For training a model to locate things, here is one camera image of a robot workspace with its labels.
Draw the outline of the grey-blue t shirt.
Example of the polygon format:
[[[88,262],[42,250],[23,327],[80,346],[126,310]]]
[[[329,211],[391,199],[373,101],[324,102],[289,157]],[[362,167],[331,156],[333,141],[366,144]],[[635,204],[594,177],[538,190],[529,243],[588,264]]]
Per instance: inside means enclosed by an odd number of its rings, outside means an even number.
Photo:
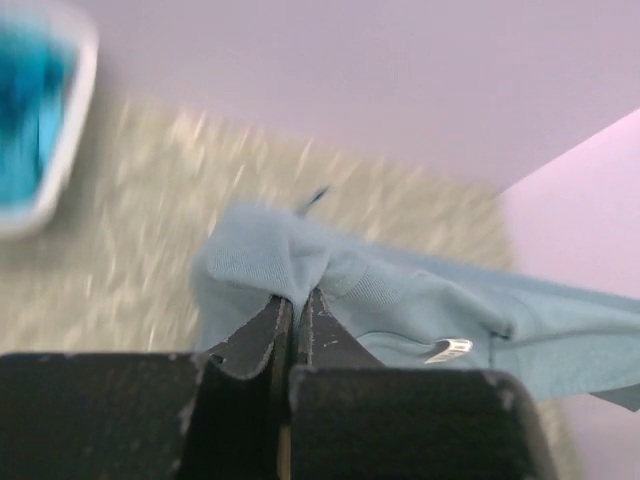
[[[639,408],[639,304],[341,234],[286,210],[235,204],[196,255],[198,345],[230,337],[273,296],[300,314],[320,290],[383,364],[497,369],[539,400],[591,394]]]

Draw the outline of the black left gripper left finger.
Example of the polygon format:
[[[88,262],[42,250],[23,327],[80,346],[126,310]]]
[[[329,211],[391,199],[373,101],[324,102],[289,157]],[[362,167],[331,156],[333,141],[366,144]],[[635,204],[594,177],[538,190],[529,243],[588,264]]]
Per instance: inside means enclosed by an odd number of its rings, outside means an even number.
[[[273,479],[292,308],[202,352],[1,358],[5,479]]]

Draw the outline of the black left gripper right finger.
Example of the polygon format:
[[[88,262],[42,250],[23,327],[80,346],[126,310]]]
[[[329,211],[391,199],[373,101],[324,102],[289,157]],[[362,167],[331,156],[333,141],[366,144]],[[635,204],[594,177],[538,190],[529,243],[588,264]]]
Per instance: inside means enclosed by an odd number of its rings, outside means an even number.
[[[401,369],[373,357],[314,291],[289,375],[294,479],[551,479],[535,405],[511,375]]]

